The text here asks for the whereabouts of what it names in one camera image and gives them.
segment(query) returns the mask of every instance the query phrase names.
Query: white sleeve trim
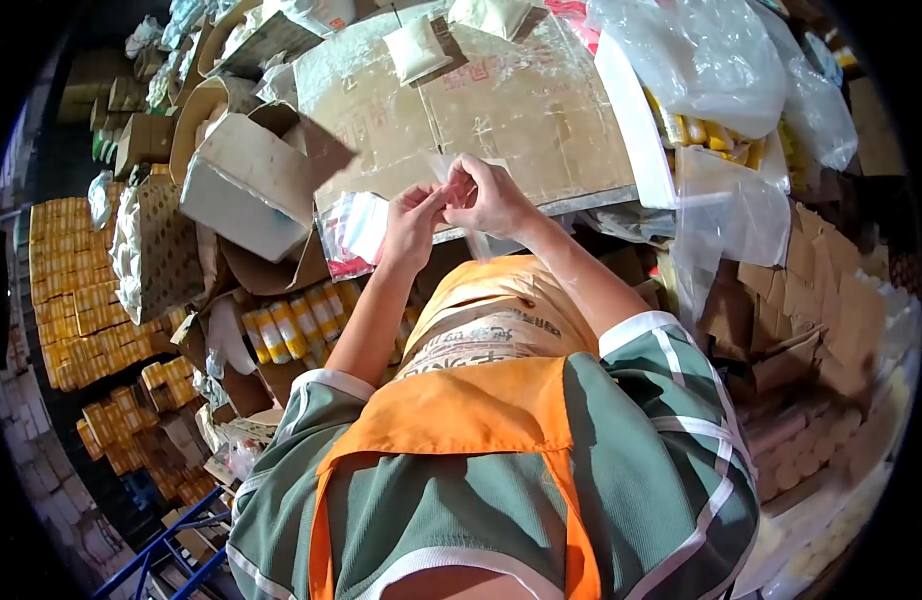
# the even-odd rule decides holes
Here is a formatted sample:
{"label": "white sleeve trim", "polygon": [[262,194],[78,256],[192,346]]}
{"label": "white sleeve trim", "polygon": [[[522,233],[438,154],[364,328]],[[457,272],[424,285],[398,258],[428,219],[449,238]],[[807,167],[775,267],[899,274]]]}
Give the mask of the white sleeve trim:
{"label": "white sleeve trim", "polygon": [[362,381],[354,375],[349,375],[343,370],[315,368],[313,370],[306,370],[298,375],[294,383],[291,384],[291,394],[294,395],[294,393],[298,391],[298,388],[312,381],[323,383],[325,386],[334,388],[338,392],[344,392],[345,394],[354,396],[361,402],[368,402],[368,399],[371,398],[371,394],[377,391],[375,386],[366,381]]}
{"label": "white sleeve trim", "polygon": [[384,589],[412,573],[437,567],[476,567],[514,577],[535,600],[564,600],[565,593],[527,564],[501,552],[434,546],[408,552],[392,562],[358,600],[379,600]]}
{"label": "white sleeve trim", "polygon": [[681,323],[671,313],[663,310],[649,310],[625,318],[622,322],[604,332],[597,341],[597,351],[604,358],[625,344],[636,340],[650,330],[674,326],[683,330]]}
{"label": "white sleeve trim", "polygon": [[290,422],[281,424],[282,426],[277,429],[272,446],[276,446],[284,438],[294,435],[294,428],[298,426],[301,418],[308,410],[308,393],[305,386],[313,382],[321,383],[338,392],[354,396],[361,402],[368,402],[371,395],[377,391],[375,386],[354,375],[347,374],[343,370],[332,370],[330,368],[306,370],[298,375],[294,383],[291,384],[291,398],[293,399],[295,394],[298,394],[296,400],[298,402],[298,414]]}

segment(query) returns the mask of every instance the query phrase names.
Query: flattened cardboard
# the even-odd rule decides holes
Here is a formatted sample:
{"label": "flattened cardboard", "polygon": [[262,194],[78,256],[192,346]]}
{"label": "flattened cardboard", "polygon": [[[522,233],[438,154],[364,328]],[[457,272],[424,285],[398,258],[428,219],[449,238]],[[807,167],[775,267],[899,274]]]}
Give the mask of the flattened cardboard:
{"label": "flattened cardboard", "polygon": [[791,339],[791,318],[772,306],[763,297],[755,304],[755,320],[751,332],[751,352],[763,353]]}
{"label": "flattened cardboard", "polygon": [[286,52],[287,60],[304,54],[322,42],[321,37],[288,19],[278,10],[268,17],[234,52],[215,66],[231,32],[247,19],[244,14],[260,6],[262,0],[241,0],[220,21],[204,43],[198,59],[198,72],[204,77],[232,73],[237,77],[258,79],[262,76],[259,65],[279,52]]}
{"label": "flattened cardboard", "polygon": [[764,394],[807,377],[814,369],[815,350],[820,340],[821,333],[815,331],[802,342],[797,342],[780,354],[752,366],[757,393]]}
{"label": "flattened cardboard", "polygon": [[849,370],[874,370],[885,333],[885,297],[872,285],[845,272],[838,287],[841,310],[837,336],[827,349]]}
{"label": "flattened cardboard", "polygon": [[[319,210],[343,191],[393,198],[434,180],[431,156],[461,152],[506,162],[537,205],[634,184],[594,62],[565,25],[547,15],[515,44],[453,24],[439,36],[447,70],[402,87],[382,36],[427,9],[381,11],[294,62],[300,112],[357,152],[318,190]],[[324,80],[347,56],[357,66]]]}

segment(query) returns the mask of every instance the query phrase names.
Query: pile of boxes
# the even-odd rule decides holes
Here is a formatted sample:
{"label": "pile of boxes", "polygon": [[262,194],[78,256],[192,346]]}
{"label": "pile of boxes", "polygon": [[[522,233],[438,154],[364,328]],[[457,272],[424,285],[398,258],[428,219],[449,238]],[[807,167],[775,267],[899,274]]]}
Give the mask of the pile of boxes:
{"label": "pile of boxes", "polygon": [[166,363],[152,363],[141,371],[141,379],[158,413],[181,408],[198,396],[192,378],[194,365],[184,356]]}
{"label": "pile of boxes", "polygon": [[[114,214],[119,186],[109,192]],[[154,354],[149,336],[163,324],[132,324],[115,295],[111,221],[92,231],[86,198],[31,207],[31,304],[52,388],[84,388]]]}
{"label": "pile of boxes", "polygon": [[[178,497],[191,505],[215,487],[214,478],[202,467],[210,451],[194,418],[201,402],[186,406],[199,398],[188,385],[191,378],[184,377],[192,371],[187,359],[157,366],[167,378],[155,390],[169,398],[170,412],[152,407],[155,394],[146,396],[142,386],[120,387],[108,400],[85,406],[77,429],[92,460],[107,457],[116,475],[146,469],[165,499]],[[142,381],[146,385],[152,371],[145,372]],[[175,397],[178,393],[187,399]]]}

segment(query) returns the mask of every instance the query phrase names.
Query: small white pouch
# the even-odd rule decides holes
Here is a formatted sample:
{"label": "small white pouch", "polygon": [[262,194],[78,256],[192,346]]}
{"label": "small white pouch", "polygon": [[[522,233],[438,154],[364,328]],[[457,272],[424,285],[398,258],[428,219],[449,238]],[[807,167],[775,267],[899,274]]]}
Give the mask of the small white pouch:
{"label": "small white pouch", "polygon": [[438,43],[431,21],[422,15],[404,27],[384,36],[388,53],[402,86],[429,75],[452,61]]}
{"label": "small white pouch", "polygon": [[511,42],[530,11],[531,3],[522,0],[457,0],[447,13],[447,22]]}

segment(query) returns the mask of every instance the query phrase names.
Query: plastic bag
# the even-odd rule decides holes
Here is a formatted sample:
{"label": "plastic bag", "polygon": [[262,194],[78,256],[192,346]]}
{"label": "plastic bag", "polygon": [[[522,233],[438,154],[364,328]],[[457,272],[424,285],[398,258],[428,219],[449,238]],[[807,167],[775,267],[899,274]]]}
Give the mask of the plastic bag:
{"label": "plastic bag", "polygon": [[758,3],[752,8],[787,72],[784,122],[815,161],[844,171],[858,150],[858,131],[841,90],[815,71],[778,15]]}
{"label": "plastic bag", "polygon": [[348,234],[349,220],[354,204],[361,202],[358,199],[359,194],[375,196],[370,192],[345,192],[341,195],[341,199],[332,204],[330,208],[319,210],[314,219],[321,237],[327,271],[335,283],[353,280],[375,270],[374,265],[355,254],[350,246],[354,237]]}
{"label": "plastic bag", "polygon": [[264,16],[277,11],[304,29],[325,38],[355,22],[355,0],[264,0]]}
{"label": "plastic bag", "polygon": [[102,171],[87,186],[87,205],[91,211],[91,225],[95,232],[111,218],[111,203],[108,202],[108,184],[115,178],[111,171]]}
{"label": "plastic bag", "polygon": [[787,77],[744,0],[589,0],[587,24],[623,41],[658,103],[763,138],[778,125]]}
{"label": "plastic bag", "polygon": [[124,40],[124,56],[132,61],[142,53],[142,50],[161,41],[165,28],[158,24],[158,19],[150,14],[144,15],[144,20],[137,24],[134,33]]}
{"label": "plastic bag", "polygon": [[682,325],[701,318],[721,258],[783,265],[791,234],[788,197],[756,171],[693,147],[677,149],[676,236],[671,246]]}
{"label": "plastic bag", "polygon": [[636,200],[582,210],[578,217],[596,232],[635,244],[660,247],[675,234],[673,210],[645,208]]}
{"label": "plastic bag", "polygon": [[231,441],[227,452],[227,468],[241,481],[247,481],[255,463],[262,456],[262,447],[253,439],[238,438]]}
{"label": "plastic bag", "polygon": [[567,27],[574,33],[591,54],[598,54],[598,42],[601,30],[592,29],[585,21],[588,19],[588,9],[580,0],[544,0],[544,6],[551,11],[551,15],[563,18]]}
{"label": "plastic bag", "polygon": [[161,46],[170,50],[181,48],[194,24],[205,13],[205,0],[171,0],[171,20],[164,26]]}

